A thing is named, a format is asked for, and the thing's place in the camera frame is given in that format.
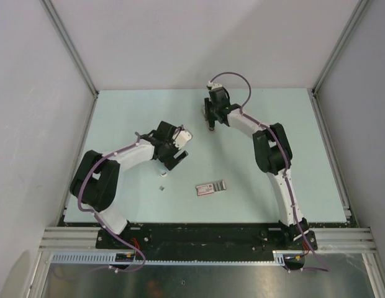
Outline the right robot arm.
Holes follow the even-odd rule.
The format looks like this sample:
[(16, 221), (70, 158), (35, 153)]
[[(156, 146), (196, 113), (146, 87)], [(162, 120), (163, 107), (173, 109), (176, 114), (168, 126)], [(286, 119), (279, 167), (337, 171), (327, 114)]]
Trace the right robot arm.
[(307, 237), (309, 226), (292, 186), (292, 151), (284, 127), (280, 123), (265, 124), (244, 113), (242, 106), (230, 103), (229, 93), (221, 84), (209, 83), (207, 88), (209, 97), (204, 100), (204, 115), (209, 130), (213, 131), (218, 122), (239, 130), (253, 141), (256, 164), (269, 178), (278, 204), (281, 244), (295, 249), (303, 242), (313, 250)]

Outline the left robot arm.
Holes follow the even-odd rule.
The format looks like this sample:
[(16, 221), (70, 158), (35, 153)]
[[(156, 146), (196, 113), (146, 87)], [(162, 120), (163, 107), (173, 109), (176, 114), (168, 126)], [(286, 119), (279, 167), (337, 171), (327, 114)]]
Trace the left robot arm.
[(110, 153), (87, 151), (70, 184), (70, 194), (77, 199), (78, 209), (92, 214), (110, 231), (109, 240), (118, 248), (131, 241), (131, 233), (125, 229), (129, 221), (116, 207), (123, 174), (151, 160), (159, 161), (171, 171), (188, 156), (183, 148), (193, 139), (183, 125), (177, 127), (165, 121), (151, 132), (136, 136), (131, 145)]

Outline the black and cream stapler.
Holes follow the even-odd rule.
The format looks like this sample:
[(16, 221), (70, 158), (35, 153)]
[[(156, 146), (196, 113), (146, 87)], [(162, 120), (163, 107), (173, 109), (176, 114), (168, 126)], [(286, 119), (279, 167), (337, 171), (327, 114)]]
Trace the black and cream stapler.
[(208, 131), (214, 132), (215, 131), (215, 126), (213, 125), (213, 122), (211, 121), (211, 118), (207, 114), (205, 106), (201, 107), (201, 112), (203, 114), (203, 117), (204, 117), (204, 120), (205, 120), (205, 123), (206, 123)]

